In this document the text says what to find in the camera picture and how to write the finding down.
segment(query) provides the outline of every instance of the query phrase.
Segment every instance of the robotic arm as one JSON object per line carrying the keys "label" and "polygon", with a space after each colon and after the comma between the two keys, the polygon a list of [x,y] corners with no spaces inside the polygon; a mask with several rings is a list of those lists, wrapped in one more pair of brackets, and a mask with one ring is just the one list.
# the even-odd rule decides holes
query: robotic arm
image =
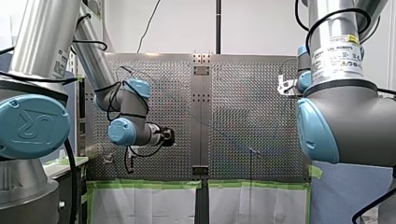
{"label": "robotic arm", "polygon": [[[310,52],[305,47],[299,49],[296,86],[304,98],[298,102],[297,121],[303,152],[314,161],[396,165],[395,99],[379,97],[377,86],[364,78],[361,65],[360,40],[370,34],[387,2],[304,1],[309,10]],[[395,186],[393,181],[393,190],[354,218],[391,197]],[[382,203],[379,223],[396,223],[395,208],[395,200]]]}
{"label": "robotic arm", "polygon": [[[79,17],[87,15],[80,9]],[[75,39],[98,39],[90,20],[79,23]],[[130,78],[122,83],[116,81],[111,73],[105,54],[95,45],[75,43],[74,47],[96,93],[94,102],[98,108],[110,112],[120,112],[120,118],[111,121],[108,137],[119,146],[158,146],[170,147],[175,142],[174,131],[157,124],[147,123],[150,85],[143,80]]]}
{"label": "robotic arm", "polygon": [[[58,183],[48,180],[38,158],[59,148],[70,131],[62,85],[73,37],[97,40],[80,0],[29,0],[10,70],[0,76],[0,217],[2,223],[58,223]],[[138,79],[119,83],[105,54],[94,44],[74,45],[95,92],[95,103],[120,112],[108,137],[118,146],[170,147],[174,131],[146,122],[150,85]],[[67,150],[69,157],[72,149]],[[72,169],[77,199],[77,171]],[[75,205],[71,222],[74,223]]]}

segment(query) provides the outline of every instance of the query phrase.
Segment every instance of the robot arm logo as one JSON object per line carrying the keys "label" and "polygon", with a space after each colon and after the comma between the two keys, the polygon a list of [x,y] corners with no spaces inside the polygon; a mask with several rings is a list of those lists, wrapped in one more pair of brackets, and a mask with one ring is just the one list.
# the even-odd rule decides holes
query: robot arm logo
{"label": "robot arm logo", "polygon": [[39,111],[20,113],[13,140],[21,143],[50,144],[56,116]]}

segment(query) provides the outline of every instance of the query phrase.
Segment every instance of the label sticker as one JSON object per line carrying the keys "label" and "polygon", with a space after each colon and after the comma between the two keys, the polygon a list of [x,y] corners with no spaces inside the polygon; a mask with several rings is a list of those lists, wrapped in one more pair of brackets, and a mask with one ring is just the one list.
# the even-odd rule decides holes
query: label sticker
{"label": "label sticker", "polygon": [[66,71],[67,61],[69,59],[69,55],[66,51],[59,49],[56,54],[56,59],[53,67],[52,78],[54,79],[63,79],[64,72]]}
{"label": "label sticker", "polygon": [[362,76],[361,49],[351,42],[331,43],[312,55],[313,80],[329,73],[353,72]]}
{"label": "label sticker", "polygon": [[347,35],[347,41],[359,45],[359,39],[355,35]]}
{"label": "label sticker", "polygon": [[355,35],[337,35],[330,37],[330,43],[353,43],[356,46],[359,45],[359,38]]}

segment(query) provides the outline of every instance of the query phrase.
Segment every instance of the metal bracket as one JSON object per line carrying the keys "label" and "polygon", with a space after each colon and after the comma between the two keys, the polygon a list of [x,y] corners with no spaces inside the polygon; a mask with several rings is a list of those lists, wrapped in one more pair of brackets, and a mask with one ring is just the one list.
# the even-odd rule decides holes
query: metal bracket
{"label": "metal bracket", "polygon": [[281,95],[285,96],[302,96],[303,94],[296,90],[297,79],[291,79],[285,81],[283,75],[278,76],[278,86],[277,91]]}
{"label": "metal bracket", "polygon": [[209,76],[209,66],[194,66],[195,76]]}
{"label": "metal bracket", "polygon": [[192,175],[209,175],[209,166],[192,166]]}

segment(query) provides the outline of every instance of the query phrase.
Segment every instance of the green tape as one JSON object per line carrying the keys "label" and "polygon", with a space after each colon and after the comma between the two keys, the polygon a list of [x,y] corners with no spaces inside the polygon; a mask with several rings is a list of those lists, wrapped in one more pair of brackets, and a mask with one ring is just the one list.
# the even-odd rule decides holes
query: green tape
{"label": "green tape", "polygon": [[199,189],[201,181],[146,181],[116,179],[112,181],[90,181],[94,189]]}
{"label": "green tape", "polygon": [[93,187],[87,183],[87,212],[88,212],[88,224],[91,224],[91,214],[92,214],[92,198],[93,198]]}
{"label": "green tape", "polygon": [[212,189],[255,187],[263,189],[309,189],[309,183],[288,184],[271,181],[247,181],[247,180],[209,180]]}
{"label": "green tape", "polygon": [[305,221],[306,224],[311,223],[311,186],[306,190],[306,212],[305,212]]}
{"label": "green tape", "polygon": [[323,175],[323,171],[317,166],[309,165],[309,175],[317,179],[321,179],[321,176]]}

